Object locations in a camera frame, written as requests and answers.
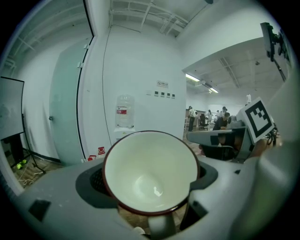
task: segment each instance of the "floor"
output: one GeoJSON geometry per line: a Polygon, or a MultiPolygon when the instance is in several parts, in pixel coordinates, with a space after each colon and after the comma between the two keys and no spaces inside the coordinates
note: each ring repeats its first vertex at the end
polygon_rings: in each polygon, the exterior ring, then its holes
{"type": "MultiPolygon", "coordinates": [[[[187,140],[186,135],[187,135],[187,130],[184,131],[183,141],[195,152],[196,155],[199,155],[200,154],[200,150],[198,148],[199,145],[187,140]]],[[[59,163],[43,160],[36,156],[34,158],[37,162],[37,165],[39,167],[41,167],[42,169],[44,169],[46,172],[55,171],[56,169],[63,167],[63,165],[61,165],[59,163]]],[[[8,156],[7,159],[8,159],[8,162],[10,165],[12,165],[14,163],[12,155],[8,156]]],[[[16,168],[16,166],[12,168],[12,170],[15,174],[15,177],[21,182],[21,185],[23,185],[23,187],[25,189],[28,186],[30,186],[31,184],[34,184],[35,181],[37,181],[40,177],[43,176],[42,172],[32,165],[32,163],[33,163],[32,158],[30,158],[30,157],[27,158],[27,161],[28,161],[27,164],[25,164],[23,169],[21,169],[21,170],[18,170],[16,168]]],[[[179,227],[180,227],[181,221],[184,217],[186,207],[187,207],[187,205],[185,204],[184,206],[182,206],[181,208],[179,208],[178,210],[176,210],[172,213],[177,232],[180,231],[179,227]]],[[[133,227],[139,226],[142,229],[144,229],[146,234],[150,234],[147,217],[133,214],[121,207],[119,207],[119,213],[133,227]]]]}

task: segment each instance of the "red rim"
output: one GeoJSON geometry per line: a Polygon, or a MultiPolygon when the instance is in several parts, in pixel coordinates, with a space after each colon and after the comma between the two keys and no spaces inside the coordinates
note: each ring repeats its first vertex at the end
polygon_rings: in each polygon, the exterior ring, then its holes
{"type": "Polygon", "coordinates": [[[177,138],[177,137],[175,137],[175,136],[173,136],[172,134],[169,134],[169,133],[165,133],[165,132],[161,132],[161,131],[150,131],[150,130],[147,130],[147,131],[139,131],[139,132],[131,133],[131,134],[129,134],[129,135],[127,135],[127,136],[125,136],[125,137],[119,139],[119,140],[118,140],[118,141],[117,141],[117,142],[109,149],[109,151],[107,152],[107,155],[106,155],[105,158],[104,158],[104,164],[103,164],[103,168],[102,168],[103,182],[104,182],[105,188],[106,188],[106,190],[108,191],[108,193],[110,194],[110,196],[112,196],[114,199],[116,199],[117,202],[118,202],[118,204],[119,204],[122,208],[124,208],[124,209],[126,209],[126,210],[128,210],[128,211],[130,211],[130,212],[132,212],[132,213],[135,213],[135,214],[138,214],[138,215],[144,215],[144,216],[158,216],[158,215],[167,214],[167,213],[170,213],[170,212],[175,211],[176,209],[182,207],[182,206],[186,203],[188,197],[186,197],[183,201],[181,201],[180,203],[178,203],[176,206],[171,207],[171,208],[169,208],[169,209],[166,209],[166,210],[163,210],[163,211],[159,211],[159,212],[144,212],[144,211],[139,211],[139,210],[133,209],[133,208],[127,206],[126,204],[124,204],[123,202],[121,202],[121,201],[113,194],[113,192],[112,192],[111,189],[109,188],[108,183],[107,183],[107,181],[106,181],[106,177],[105,177],[105,166],[106,166],[107,157],[108,157],[108,155],[110,154],[111,150],[112,150],[112,149],[113,149],[113,148],[114,148],[121,140],[123,140],[124,138],[126,138],[126,137],[128,137],[128,136],[131,136],[131,135],[133,135],[133,134],[144,133],[144,132],[156,132],[156,133],[167,134],[167,135],[170,135],[170,136],[176,138],[177,140],[181,141],[183,144],[185,144],[185,145],[187,146],[187,148],[192,152],[192,154],[193,154],[193,156],[194,156],[194,158],[195,158],[195,161],[196,161],[196,165],[197,165],[197,178],[196,178],[195,180],[197,180],[197,179],[200,178],[200,166],[199,166],[198,158],[197,158],[196,154],[193,152],[193,150],[192,150],[192,149],[191,149],[184,141],[182,141],[181,139],[179,139],[179,138],[177,138]]]}

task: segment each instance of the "glass door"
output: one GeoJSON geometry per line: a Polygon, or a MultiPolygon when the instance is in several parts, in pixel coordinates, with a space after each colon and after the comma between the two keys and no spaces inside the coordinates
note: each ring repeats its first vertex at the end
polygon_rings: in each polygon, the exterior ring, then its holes
{"type": "Polygon", "coordinates": [[[56,63],[50,92],[50,125],[60,161],[81,163],[83,152],[77,127],[77,88],[82,62],[91,38],[64,50],[56,63]]]}

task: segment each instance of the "cup handle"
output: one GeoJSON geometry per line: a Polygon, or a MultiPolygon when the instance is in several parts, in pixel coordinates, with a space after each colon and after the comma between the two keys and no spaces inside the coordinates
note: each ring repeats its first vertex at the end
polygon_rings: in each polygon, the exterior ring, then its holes
{"type": "Polygon", "coordinates": [[[176,227],[172,213],[148,217],[148,225],[151,232],[151,239],[154,240],[164,239],[176,233],[176,227]]]}

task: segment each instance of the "ceiling light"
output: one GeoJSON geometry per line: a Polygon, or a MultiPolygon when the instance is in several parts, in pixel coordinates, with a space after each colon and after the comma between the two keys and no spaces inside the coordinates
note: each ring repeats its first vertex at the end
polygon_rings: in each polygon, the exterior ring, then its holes
{"type": "Polygon", "coordinates": [[[214,91],[215,93],[219,93],[217,90],[210,88],[210,90],[214,91]]]}
{"type": "Polygon", "coordinates": [[[189,74],[186,74],[186,77],[189,78],[189,79],[192,79],[192,80],[194,80],[194,81],[196,81],[196,82],[200,81],[199,79],[197,79],[197,78],[195,78],[195,77],[192,77],[192,76],[189,75],[189,74]]]}

